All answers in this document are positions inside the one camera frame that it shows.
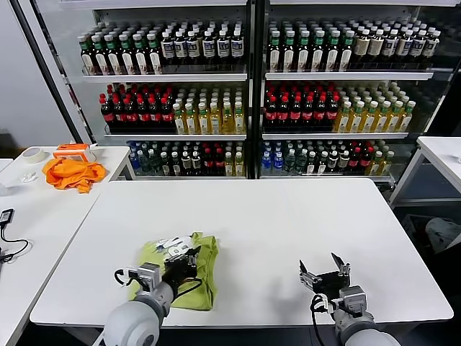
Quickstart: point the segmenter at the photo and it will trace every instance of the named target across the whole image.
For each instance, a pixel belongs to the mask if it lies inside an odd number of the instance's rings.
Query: white table
[[[461,137],[418,137],[420,145],[390,196],[394,207],[408,188],[418,168],[427,159],[461,193]]]
[[[97,161],[107,169],[104,180],[93,184],[89,194],[57,190],[41,172],[55,147],[42,149],[48,152],[46,160],[27,164],[20,156],[0,172],[0,183],[9,188],[9,195],[0,197],[0,212],[15,210],[5,238],[26,238],[32,243],[27,253],[0,267],[0,346],[14,345],[19,339],[34,303],[102,188],[117,179],[127,164],[131,168],[128,147],[95,148]],[[20,178],[27,172],[37,172],[38,178],[23,184]],[[22,244],[0,241],[0,246],[10,253]]]
[[[453,316],[375,184],[360,179],[111,182],[30,315],[36,324],[101,327],[127,300],[114,271],[137,264],[147,241],[203,231],[218,238],[212,311],[172,309],[166,327],[311,325],[314,273],[352,266],[377,322]],[[333,324],[325,314],[319,324]]]

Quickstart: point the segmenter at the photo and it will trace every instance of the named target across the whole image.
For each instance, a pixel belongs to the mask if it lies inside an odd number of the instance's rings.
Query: green cloth
[[[213,308],[213,302],[218,292],[213,281],[213,268],[216,256],[218,255],[218,246],[214,236],[202,237],[201,232],[194,232],[191,236],[182,238],[176,237],[173,239],[150,241],[145,243],[141,250],[139,265],[144,262],[160,265],[163,274],[165,259],[175,254],[185,253],[188,249],[196,247],[201,247],[197,256],[197,277],[202,279],[202,285],[176,299],[171,306],[208,311]],[[181,293],[188,288],[192,288],[196,284],[197,282],[185,283],[181,285],[179,292]],[[138,283],[133,283],[130,286],[130,299],[135,297],[138,289]]]

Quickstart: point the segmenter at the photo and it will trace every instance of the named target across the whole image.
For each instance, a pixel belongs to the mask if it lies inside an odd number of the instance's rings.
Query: tape roll
[[[28,164],[36,164],[45,159],[46,153],[41,148],[33,146],[23,151],[21,156]]]

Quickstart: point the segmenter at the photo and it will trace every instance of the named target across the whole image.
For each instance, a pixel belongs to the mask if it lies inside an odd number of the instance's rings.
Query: orange cloth
[[[77,187],[88,193],[93,182],[100,182],[106,169],[97,162],[82,162],[69,159],[52,159],[42,169],[46,182],[59,190]]]

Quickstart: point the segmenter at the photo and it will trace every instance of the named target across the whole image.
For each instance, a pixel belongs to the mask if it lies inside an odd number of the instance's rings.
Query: cable
[[[16,252],[14,252],[12,254],[4,254],[3,256],[0,256],[0,261],[3,262],[3,263],[11,261],[13,259],[13,256],[16,256],[17,254],[20,254],[21,252],[23,252],[26,249],[26,247],[29,246],[29,242],[26,239],[16,239],[16,240],[7,240],[7,239],[5,239],[4,232],[5,232],[5,225],[0,226],[0,237],[1,237],[1,240],[3,240],[5,243],[19,243],[19,242],[23,241],[25,243],[25,245],[19,251],[16,251]]]

